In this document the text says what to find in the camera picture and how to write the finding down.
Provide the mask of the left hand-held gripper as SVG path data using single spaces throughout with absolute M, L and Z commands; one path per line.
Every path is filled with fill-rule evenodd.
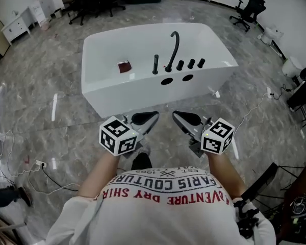
M 99 127 L 99 144 L 113 156 L 133 152 L 141 140 L 140 134 L 147 134 L 159 119 L 158 111 L 138 112 L 131 121 L 134 129 L 116 116 L 111 116 Z

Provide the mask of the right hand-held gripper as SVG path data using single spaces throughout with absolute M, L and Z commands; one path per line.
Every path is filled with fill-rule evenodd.
M 221 155 L 231 144 L 234 136 L 235 127 L 223 118 L 212 122 L 210 118 L 203 117 L 203 124 L 195 113 L 174 111 L 172 119 L 185 134 L 192 137 L 189 148 L 198 157 L 203 152 Z

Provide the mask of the person's right forearm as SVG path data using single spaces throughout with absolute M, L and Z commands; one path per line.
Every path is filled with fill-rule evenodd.
M 241 197 L 246 185 L 226 154 L 217 155 L 206 152 L 211 174 L 220 182 L 230 197 Z

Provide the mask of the person's left forearm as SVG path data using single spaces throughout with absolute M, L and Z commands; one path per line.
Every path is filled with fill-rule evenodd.
M 86 180 L 81 184 L 77 196 L 95 198 L 101 190 L 116 176 L 120 156 L 105 152 L 98 160 Z

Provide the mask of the white bathtub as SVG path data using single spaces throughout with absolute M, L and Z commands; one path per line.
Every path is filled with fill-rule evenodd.
M 180 35 L 172 71 L 166 72 Z M 152 73 L 159 55 L 158 74 Z M 198 68 L 201 58 L 206 61 Z M 195 59 L 192 69 L 187 65 Z M 120 73 L 118 63 L 132 69 Z M 184 61 L 181 71 L 176 69 Z M 84 40 L 82 94 L 102 118 L 133 110 L 213 94 L 239 68 L 213 30 L 202 23 L 157 23 L 100 32 Z

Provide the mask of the person's black trouser leg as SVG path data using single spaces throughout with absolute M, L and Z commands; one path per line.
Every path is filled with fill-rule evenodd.
M 152 164 L 147 153 L 141 152 L 133 160 L 131 170 L 144 170 L 152 168 Z

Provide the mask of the black curved faucet spout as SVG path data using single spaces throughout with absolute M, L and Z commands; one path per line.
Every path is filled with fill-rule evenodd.
M 175 59 L 176 54 L 177 54 L 178 49 L 179 49 L 180 35 L 177 31 L 173 31 L 171 33 L 170 37 L 174 37 L 174 36 L 175 36 L 175 47 L 174 47 L 173 53 L 171 55 L 170 61 L 169 61 L 168 65 L 165 67 L 166 72 L 171 72 L 172 71 L 172 64 L 174 62 L 174 59 Z

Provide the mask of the dark red cloth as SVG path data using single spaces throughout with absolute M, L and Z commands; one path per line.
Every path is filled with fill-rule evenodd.
M 127 60 L 127 61 L 119 62 L 118 68 L 119 68 L 119 72 L 122 74 L 122 73 L 130 71 L 132 69 L 132 66 L 129 60 Z

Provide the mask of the black tripod stand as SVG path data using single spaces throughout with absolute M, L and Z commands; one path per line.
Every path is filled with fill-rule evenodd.
M 306 198 L 306 166 L 284 166 L 272 163 L 266 171 L 241 195 L 244 202 L 252 202 L 257 197 L 263 196 L 262 192 L 271 184 L 277 172 L 283 170 L 293 176 L 295 181 L 282 188 L 280 193 L 283 197 L 264 195 L 265 198 L 278 199 L 282 202 L 280 206 L 287 209 L 295 200 L 302 201 Z

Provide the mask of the person's white printed shirt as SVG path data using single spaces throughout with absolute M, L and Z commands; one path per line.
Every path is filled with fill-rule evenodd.
M 209 172 L 196 167 L 131 170 L 95 198 L 68 200 L 46 245 L 276 245 L 261 213 L 250 238 L 239 211 Z

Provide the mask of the white round trash can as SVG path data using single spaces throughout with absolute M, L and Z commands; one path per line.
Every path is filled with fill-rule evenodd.
M 282 66 L 283 74 L 290 78 L 299 76 L 302 69 L 302 65 L 295 57 L 289 57 Z

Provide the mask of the black helmet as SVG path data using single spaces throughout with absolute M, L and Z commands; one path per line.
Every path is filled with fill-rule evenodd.
M 291 218 L 306 218 L 306 194 L 294 199 L 290 204 Z

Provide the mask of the white water dispenser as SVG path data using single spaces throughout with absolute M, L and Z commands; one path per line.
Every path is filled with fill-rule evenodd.
M 46 20 L 44 12 L 45 2 L 43 0 L 32 0 L 32 3 L 29 7 L 38 24 Z

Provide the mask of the white drawer cabinet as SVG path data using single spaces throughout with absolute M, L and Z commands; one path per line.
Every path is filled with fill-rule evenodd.
M 25 32 L 28 34 L 31 33 L 29 29 L 30 26 L 34 27 L 35 24 L 32 13 L 29 7 L 27 7 L 25 10 L 15 16 L 9 24 L 5 25 L 1 29 L 1 32 L 7 39 L 8 43 L 12 45 L 12 41 L 18 36 Z

